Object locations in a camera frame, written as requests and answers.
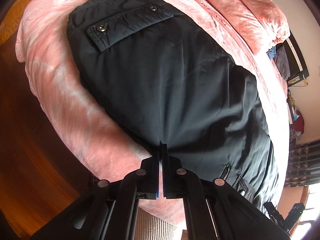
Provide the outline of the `black padded pants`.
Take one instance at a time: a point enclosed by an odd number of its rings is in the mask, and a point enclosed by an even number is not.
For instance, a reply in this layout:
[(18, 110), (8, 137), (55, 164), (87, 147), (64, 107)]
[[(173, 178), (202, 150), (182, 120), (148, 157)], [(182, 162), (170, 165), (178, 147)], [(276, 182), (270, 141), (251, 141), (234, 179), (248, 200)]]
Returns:
[(278, 171), (255, 76), (163, 0), (89, 0), (68, 20), (81, 84), (120, 128), (259, 210)]

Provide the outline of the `person's light trousers leg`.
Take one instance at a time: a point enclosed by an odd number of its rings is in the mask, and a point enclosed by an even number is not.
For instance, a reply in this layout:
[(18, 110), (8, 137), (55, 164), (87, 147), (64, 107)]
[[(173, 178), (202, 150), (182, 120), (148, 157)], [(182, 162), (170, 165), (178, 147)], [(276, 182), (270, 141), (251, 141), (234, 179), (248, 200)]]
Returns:
[(138, 208), (135, 236), (137, 240), (175, 240), (181, 239), (182, 229), (167, 223), (140, 207)]

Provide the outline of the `dark red garment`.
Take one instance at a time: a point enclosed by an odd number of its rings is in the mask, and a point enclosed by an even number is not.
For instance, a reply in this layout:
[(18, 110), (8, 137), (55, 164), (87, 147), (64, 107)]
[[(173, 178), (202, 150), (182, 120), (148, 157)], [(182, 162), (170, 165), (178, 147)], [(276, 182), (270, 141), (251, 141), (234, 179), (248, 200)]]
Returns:
[(292, 129), (295, 137), (300, 140), (304, 133), (304, 118), (300, 115), (297, 120), (293, 123)]

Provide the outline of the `dark bedside table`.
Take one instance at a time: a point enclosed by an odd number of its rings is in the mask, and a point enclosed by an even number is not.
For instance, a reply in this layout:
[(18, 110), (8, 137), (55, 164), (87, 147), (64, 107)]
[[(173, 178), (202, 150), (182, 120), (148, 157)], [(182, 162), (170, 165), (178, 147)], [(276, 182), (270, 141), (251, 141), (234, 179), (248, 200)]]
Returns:
[(287, 90), (287, 107), (289, 112), (289, 123), (292, 125), (299, 118), (299, 114), (297, 113), (295, 100), (289, 89)]

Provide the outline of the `dark wooden headboard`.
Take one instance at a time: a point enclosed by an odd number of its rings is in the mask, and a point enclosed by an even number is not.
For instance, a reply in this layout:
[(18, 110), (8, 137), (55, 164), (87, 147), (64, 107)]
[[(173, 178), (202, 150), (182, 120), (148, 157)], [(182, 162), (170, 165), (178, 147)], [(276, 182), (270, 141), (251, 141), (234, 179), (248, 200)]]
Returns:
[(287, 79), (289, 87), (294, 86), (301, 81), (307, 81), (310, 76), (306, 62), (300, 47), (292, 33), (284, 42), (287, 59), (289, 62), (290, 76)]

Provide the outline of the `grey pillow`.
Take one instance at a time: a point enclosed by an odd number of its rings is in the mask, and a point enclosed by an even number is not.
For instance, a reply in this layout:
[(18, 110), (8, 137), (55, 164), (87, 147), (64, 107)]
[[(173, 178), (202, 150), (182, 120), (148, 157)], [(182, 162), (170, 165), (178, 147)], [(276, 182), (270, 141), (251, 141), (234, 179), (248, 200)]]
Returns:
[(282, 78), (284, 80), (287, 80), (290, 77), (290, 65), (284, 46), (278, 47), (276, 49), (276, 56), (274, 57), (274, 62)]

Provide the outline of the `blue garment on bed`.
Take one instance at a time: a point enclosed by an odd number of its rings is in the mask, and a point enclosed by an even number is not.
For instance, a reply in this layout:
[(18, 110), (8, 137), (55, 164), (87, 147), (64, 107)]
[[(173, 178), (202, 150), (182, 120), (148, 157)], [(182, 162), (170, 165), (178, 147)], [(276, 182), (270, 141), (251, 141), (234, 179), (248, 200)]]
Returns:
[(270, 48), (267, 52), (269, 59), (274, 59), (276, 57), (276, 46)]

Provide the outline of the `pink leaf-print bed blanket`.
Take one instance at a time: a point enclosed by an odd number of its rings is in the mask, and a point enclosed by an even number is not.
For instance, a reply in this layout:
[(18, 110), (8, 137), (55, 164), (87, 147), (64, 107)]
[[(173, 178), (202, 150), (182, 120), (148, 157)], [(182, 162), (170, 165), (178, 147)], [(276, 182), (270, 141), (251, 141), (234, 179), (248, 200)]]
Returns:
[(286, 96), (217, 0), (32, 0), (17, 35), (32, 93), (71, 152), (117, 181), (162, 144), (259, 210), (279, 203)]

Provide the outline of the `folded pink quilt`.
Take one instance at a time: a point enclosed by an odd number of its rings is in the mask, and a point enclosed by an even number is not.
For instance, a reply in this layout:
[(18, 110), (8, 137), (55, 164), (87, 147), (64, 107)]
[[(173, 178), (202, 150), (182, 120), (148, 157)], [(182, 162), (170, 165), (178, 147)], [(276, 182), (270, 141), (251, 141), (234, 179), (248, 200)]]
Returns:
[(236, 30), (254, 55), (290, 36), (285, 14), (272, 0), (207, 0)]

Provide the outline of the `orange wooden wardrobe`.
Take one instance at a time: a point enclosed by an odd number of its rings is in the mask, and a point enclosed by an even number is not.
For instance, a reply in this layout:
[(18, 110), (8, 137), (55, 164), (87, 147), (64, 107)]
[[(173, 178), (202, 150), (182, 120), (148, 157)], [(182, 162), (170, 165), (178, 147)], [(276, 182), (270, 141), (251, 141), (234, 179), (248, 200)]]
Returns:
[(1, 45), (17, 31), (23, 12), (31, 0), (15, 0), (1, 22)]

